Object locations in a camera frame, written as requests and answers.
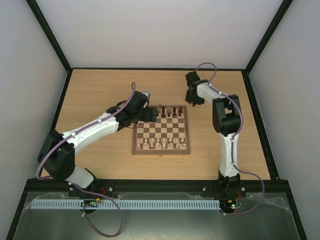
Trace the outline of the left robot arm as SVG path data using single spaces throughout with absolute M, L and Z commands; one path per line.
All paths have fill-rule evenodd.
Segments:
M 88 188 L 95 177 L 89 170 L 76 166 L 76 155 L 95 141 L 128 128 L 133 123 L 154 123 L 157 109 L 149 106 L 150 95 L 147 91 L 134 91 L 128 100 L 110 107 L 97 119 L 81 127 L 63 133 L 52 130 L 38 155 L 36 178 L 66 181 L 83 189 Z M 41 176 L 41 170 L 48 175 Z

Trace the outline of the wooden chess board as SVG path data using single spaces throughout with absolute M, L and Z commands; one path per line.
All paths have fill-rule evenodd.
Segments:
M 165 106 L 165 117 L 162 117 L 162 106 Z M 133 155 L 189 155 L 191 153 L 188 129 L 188 115 L 186 105 L 157 105 L 156 122 L 139 121 L 133 128 L 132 154 Z M 176 107 L 176 117 L 173 117 L 173 107 Z M 182 116 L 179 117 L 179 107 L 182 107 Z M 154 139 L 154 149 L 144 149 L 144 139 Z M 156 140 L 160 138 L 160 149 L 156 149 Z M 162 149 L 162 139 L 167 138 L 166 149 Z M 173 148 L 168 148 L 168 139 L 172 138 Z M 174 138 L 185 139 L 186 149 L 175 149 Z

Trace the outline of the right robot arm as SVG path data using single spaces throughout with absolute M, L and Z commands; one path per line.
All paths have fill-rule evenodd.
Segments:
M 221 140 L 221 161 L 216 190 L 221 196 L 233 195 L 240 188 L 237 164 L 237 145 L 243 127 L 239 97 L 228 95 L 213 87 L 208 80 L 201 80 L 196 71 L 185 75 L 188 90 L 185 100 L 193 106 L 205 102 L 212 104 L 212 124 Z

